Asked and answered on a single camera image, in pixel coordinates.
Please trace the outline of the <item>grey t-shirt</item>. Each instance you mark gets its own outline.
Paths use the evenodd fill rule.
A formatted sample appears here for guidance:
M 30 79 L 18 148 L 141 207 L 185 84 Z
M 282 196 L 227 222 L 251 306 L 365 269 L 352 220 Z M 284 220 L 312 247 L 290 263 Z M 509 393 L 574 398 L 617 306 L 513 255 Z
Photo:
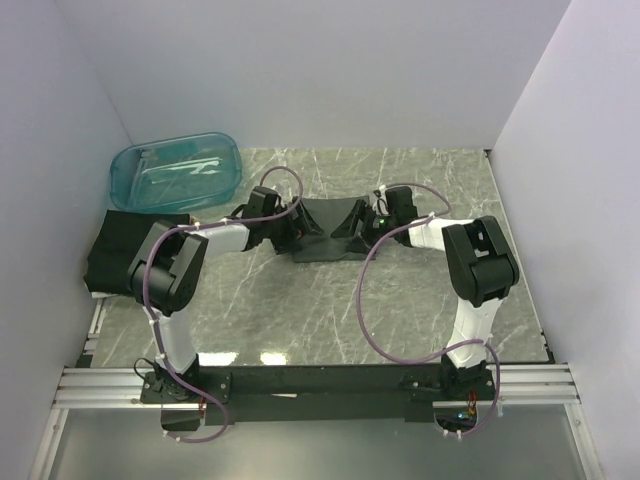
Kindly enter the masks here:
M 320 236 L 302 236 L 301 249 L 291 253 L 294 263 L 326 263 L 338 261 L 362 261 L 370 251 L 360 233 L 363 221 L 358 224 L 356 235 L 349 238 L 333 238 L 332 232 L 347 217 L 358 199 L 371 203 L 368 196 L 357 196 L 342 199 L 316 199 L 322 203 L 323 215 L 320 225 L 324 234 Z

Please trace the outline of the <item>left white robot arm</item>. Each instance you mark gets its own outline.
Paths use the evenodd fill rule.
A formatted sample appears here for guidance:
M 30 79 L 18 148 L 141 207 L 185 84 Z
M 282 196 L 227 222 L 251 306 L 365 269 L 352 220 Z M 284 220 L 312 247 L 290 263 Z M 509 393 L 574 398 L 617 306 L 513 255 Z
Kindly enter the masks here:
M 190 370 L 198 354 L 180 312 L 195 294 L 205 259 L 251 250 L 265 239 L 276 253 L 289 254 L 304 235 L 320 231 L 300 198 L 284 205 L 276 191 L 261 186 L 252 190 L 247 203 L 217 222 L 157 221 L 151 226 L 129 266 L 129 289 L 149 319 L 155 363 L 170 371 L 164 389 L 173 399 L 189 401 L 200 388 L 198 374 Z

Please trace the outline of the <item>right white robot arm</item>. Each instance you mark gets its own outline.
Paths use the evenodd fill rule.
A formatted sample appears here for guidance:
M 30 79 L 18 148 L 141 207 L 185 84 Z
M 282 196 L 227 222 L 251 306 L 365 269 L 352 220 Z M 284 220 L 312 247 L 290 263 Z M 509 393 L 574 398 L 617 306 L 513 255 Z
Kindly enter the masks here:
M 505 298 L 520 279 L 508 241 L 493 216 L 450 220 L 445 211 L 419 214 L 413 184 L 394 183 L 375 191 L 381 210 L 359 201 L 334 231 L 334 236 L 357 234 L 368 248 L 371 262 L 388 239 L 409 248 L 444 252 L 450 283 L 457 295 L 451 337 L 440 351 L 407 365 L 430 365 L 438 360 L 435 382 L 411 380 L 408 387 L 432 397 L 460 399 L 482 386 L 499 388 L 499 375 L 490 373 L 486 358 L 492 325 Z

